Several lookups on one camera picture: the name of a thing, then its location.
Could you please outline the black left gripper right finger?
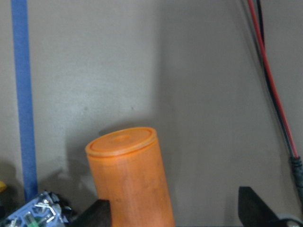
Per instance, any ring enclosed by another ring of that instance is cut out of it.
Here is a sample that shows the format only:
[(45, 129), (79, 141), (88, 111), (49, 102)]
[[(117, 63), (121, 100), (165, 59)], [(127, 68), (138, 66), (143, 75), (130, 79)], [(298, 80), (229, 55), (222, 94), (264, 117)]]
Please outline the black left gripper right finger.
[(244, 227), (301, 227), (294, 218), (279, 218), (272, 209), (248, 186), (238, 190), (238, 217)]

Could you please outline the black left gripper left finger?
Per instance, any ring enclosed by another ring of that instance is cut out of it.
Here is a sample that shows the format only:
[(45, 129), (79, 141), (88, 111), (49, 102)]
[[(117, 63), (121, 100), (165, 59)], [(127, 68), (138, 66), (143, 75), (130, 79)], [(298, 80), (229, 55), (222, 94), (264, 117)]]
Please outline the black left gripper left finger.
[(69, 227), (110, 227), (111, 224), (110, 202), (97, 200), (69, 224)]

